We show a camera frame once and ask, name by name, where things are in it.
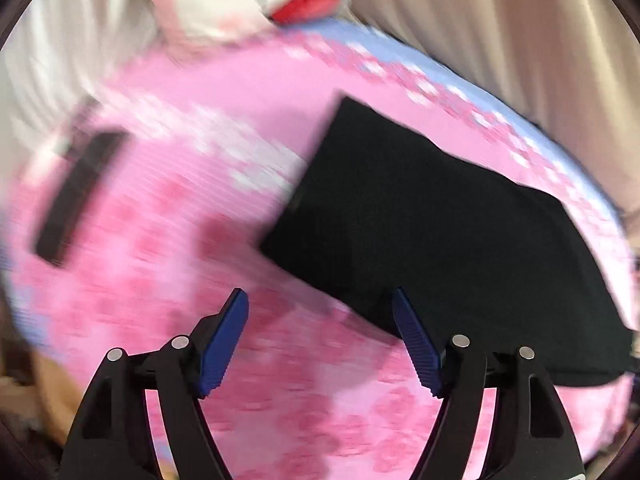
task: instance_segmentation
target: metal pin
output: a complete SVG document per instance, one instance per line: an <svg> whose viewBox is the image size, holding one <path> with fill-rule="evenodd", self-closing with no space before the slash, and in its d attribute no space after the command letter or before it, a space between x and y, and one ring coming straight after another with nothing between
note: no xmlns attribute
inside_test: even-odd
<svg viewBox="0 0 640 480"><path fill-rule="evenodd" d="M529 348L528 346L523 346L518 350L520 357L524 359L533 359L536 356L536 353Z"/></svg>
<svg viewBox="0 0 640 480"><path fill-rule="evenodd" d="M179 335L178 337L174 337L171 341L171 346L176 350L181 350L185 348L189 344L189 338L185 335Z"/></svg>
<svg viewBox="0 0 640 480"><path fill-rule="evenodd" d="M466 335L456 334L451 338L451 342L458 348L466 348L471 344L469 338Z"/></svg>
<svg viewBox="0 0 640 480"><path fill-rule="evenodd" d="M112 348L109 350L107 354L107 359L109 361L117 361L122 357L122 349L121 348Z"/></svg>

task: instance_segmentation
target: folded black fabric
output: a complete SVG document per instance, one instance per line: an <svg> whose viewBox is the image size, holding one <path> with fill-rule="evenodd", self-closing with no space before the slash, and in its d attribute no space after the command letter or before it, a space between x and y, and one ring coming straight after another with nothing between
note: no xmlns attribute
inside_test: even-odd
<svg viewBox="0 0 640 480"><path fill-rule="evenodd" d="M632 332L558 200L350 98L260 249L395 335L401 286L439 349L457 333L495 352L531 346L565 386L630 365Z"/></svg>

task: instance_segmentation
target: pink surface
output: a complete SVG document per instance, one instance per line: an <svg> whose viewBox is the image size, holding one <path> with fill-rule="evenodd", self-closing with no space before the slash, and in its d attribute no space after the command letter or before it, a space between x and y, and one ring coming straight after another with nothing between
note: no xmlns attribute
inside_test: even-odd
<svg viewBox="0 0 640 480"><path fill-rule="evenodd" d="M109 348L155 350L244 288L248 325L222 386L203 402L238 479L406 480L440 405L401 342L255 249L342 94L563 200L634 325L632 267L615 227L500 116L479 112L456 89L312 34L181 68L164 52L148 53L101 97L94 125L134 135L94 192L64 269L30 249L66 162L41 186L17 185L12 281L46 323L47 349L82 385ZM580 450L592 456L622 421L630 378L558 390ZM479 475L494 399L487 390L467 479ZM156 402L150 413L164 442Z"/></svg>

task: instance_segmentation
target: blue gripper pad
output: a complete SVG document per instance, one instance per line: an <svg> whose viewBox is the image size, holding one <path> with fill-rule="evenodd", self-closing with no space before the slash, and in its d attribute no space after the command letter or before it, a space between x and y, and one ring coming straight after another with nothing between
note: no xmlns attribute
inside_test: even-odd
<svg viewBox="0 0 640 480"><path fill-rule="evenodd" d="M218 314L222 319L202 353L198 389L203 397L208 396L213 389L220 386L249 317L249 299L244 290L234 291L229 300L231 303L226 304Z"/></svg>
<svg viewBox="0 0 640 480"><path fill-rule="evenodd" d="M391 305L396 326L414 363L420 384L430 389L434 397L439 397L442 391L442 363L438 351L401 288L394 291Z"/></svg>

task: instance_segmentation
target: pink floral fabric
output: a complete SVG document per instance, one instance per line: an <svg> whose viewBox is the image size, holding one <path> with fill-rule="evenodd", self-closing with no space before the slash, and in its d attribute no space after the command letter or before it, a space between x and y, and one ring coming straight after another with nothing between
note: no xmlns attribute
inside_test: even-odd
<svg viewBox="0 0 640 480"><path fill-rule="evenodd" d="M260 234L286 203L342 94L428 136L449 153L546 190L565 204L633 327L632 261L611 220L500 114L420 69L357 44L291 34L178 67L146 53L106 84L93 128L130 140L82 215L61 269L31 253L68 171L18 181L10 207L16 309L43 350L86 386L105 352L159 348L222 306L233 287L250 317L219 389L202 402L241 480L409 478L440 402L420 386L402 342L267 261ZM630 378L558 388L580 450L610 442ZM477 478L495 392L487 390L465 478ZM158 401L152 432L165 443Z"/></svg>

